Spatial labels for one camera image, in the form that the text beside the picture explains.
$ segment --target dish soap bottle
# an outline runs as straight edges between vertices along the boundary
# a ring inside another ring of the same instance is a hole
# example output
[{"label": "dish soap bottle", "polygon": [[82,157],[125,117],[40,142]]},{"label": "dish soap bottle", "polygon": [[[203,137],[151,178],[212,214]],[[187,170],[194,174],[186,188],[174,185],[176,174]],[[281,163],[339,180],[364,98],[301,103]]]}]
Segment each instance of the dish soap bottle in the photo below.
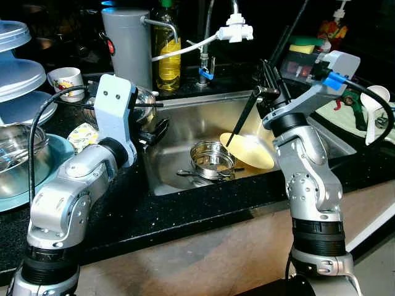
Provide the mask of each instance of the dish soap bottle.
[{"label": "dish soap bottle", "polygon": [[[173,25],[176,30],[175,16],[172,11],[172,0],[161,0],[162,8],[156,13],[156,19],[161,22]],[[169,52],[181,49],[181,39],[178,36],[178,43],[175,42],[173,32],[166,27],[154,27],[155,33],[155,56],[168,54]],[[180,87],[181,56],[175,55],[162,59],[154,64],[156,85],[159,89],[175,91]]]}]

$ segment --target white cable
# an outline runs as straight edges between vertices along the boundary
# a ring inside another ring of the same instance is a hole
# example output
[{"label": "white cable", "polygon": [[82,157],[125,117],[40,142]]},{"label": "white cable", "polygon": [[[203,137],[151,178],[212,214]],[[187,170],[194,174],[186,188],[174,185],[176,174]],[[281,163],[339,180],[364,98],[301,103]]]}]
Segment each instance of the white cable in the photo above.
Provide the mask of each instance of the white cable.
[{"label": "white cable", "polygon": [[208,37],[207,39],[200,41],[199,43],[196,43],[190,47],[186,47],[184,49],[180,49],[179,51],[173,51],[173,52],[169,52],[168,54],[164,54],[164,55],[159,55],[157,57],[153,57],[152,61],[156,62],[157,60],[162,60],[162,59],[166,59],[167,57],[172,57],[172,56],[177,56],[179,54],[184,54],[186,52],[189,51],[193,51],[195,49],[198,49],[199,47],[208,44],[210,42],[213,42],[214,40],[218,39],[217,34],[212,35],[211,37]]}]

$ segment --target white cup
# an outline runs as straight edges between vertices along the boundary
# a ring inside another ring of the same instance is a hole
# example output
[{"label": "white cup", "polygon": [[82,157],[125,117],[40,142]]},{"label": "white cup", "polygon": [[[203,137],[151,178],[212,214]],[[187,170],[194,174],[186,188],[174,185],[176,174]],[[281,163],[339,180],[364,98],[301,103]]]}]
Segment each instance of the white cup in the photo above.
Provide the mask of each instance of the white cup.
[{"label": "white cup", "polygon": [[[63,89],[84,84],[80,69],[73,67],[52,70],[47,74],[47,80],[57,93]],[[63,101],[74,103],[82,100],[84,95],[84,90],[79,89],[63,94],[60,98]]]}]

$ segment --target metal pan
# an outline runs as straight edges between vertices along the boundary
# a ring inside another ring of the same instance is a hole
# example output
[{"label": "metal pan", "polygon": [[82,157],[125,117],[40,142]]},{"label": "metal pan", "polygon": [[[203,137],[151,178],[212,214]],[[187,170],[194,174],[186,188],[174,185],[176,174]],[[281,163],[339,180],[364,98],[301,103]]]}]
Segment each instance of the metal pan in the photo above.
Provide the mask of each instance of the metal pan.
[{"label": "metal pan", "polygon": [[194,173],[209,180],[234,178],[236,158],[218,141],[201,141],[190,151]]}]

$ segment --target red label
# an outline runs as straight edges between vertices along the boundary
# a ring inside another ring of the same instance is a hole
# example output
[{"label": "red label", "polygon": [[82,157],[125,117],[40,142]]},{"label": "red label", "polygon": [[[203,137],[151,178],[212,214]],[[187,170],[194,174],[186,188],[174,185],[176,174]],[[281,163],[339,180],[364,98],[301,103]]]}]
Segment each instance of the red label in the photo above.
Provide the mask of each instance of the red label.
[{"label": "red label", "polygon": [[107,45],[109,47],[110,54],[113,56],[115,54],[115,48],[110,39],[107,40]]}]

